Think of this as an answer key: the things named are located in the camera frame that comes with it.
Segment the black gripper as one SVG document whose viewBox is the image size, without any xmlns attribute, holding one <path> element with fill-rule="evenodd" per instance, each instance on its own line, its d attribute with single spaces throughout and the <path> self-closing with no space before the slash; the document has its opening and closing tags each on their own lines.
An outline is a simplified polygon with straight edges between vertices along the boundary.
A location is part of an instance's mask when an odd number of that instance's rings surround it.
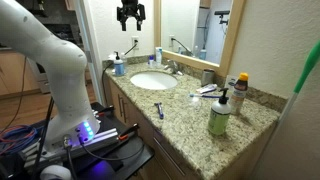
<svg viewBox="0 0 320 180">
<path fill-rule="evenodd" d="M 126 31 L 126 21 L 129 17 L 137 20 L 137 31 L 141 31 L 142 21 L 146 19 L 145 7 L 138 0 L 121 0 L 122 7 L 117 8 L 117 20 L 121 22 L 122 31 Z"/>
</svg>

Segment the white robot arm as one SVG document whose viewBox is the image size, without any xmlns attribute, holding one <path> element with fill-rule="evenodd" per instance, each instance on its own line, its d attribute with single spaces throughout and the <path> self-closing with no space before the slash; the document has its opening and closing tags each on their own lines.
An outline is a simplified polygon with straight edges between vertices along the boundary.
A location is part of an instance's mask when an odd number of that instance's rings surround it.
<svg viewBox="0 0 320 180">
<path fill-rule="evenodd" d="M 58 114 L 50 121 L 44 148 L 62 148 L 65 135 L 74 147 L 80 136 L 90 141 L 100 129 L 85 86 L 85 53 L 51 33 L 16 0 L 0 0 L 0 42 L 40 64 L 46 72 Z"/>
</svg>

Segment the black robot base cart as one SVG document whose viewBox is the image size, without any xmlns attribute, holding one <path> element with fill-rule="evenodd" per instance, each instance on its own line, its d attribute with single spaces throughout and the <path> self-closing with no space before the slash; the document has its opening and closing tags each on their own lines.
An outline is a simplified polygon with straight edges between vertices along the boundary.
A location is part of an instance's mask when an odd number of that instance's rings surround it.
<svg viewBox="0 0 320 180">
<path fill-rule="evenodd" d="M 116 137 L 82 147 L 71 153 L 79 180 L 128 180 L 153 157 L 154 150 L 143 142 L 136 131 L 124 140 Z M 21 152 L 2 157 L 0 180 L 31 180 L 32 169 L 24 168 L 26 157 Z"/>
</svg>

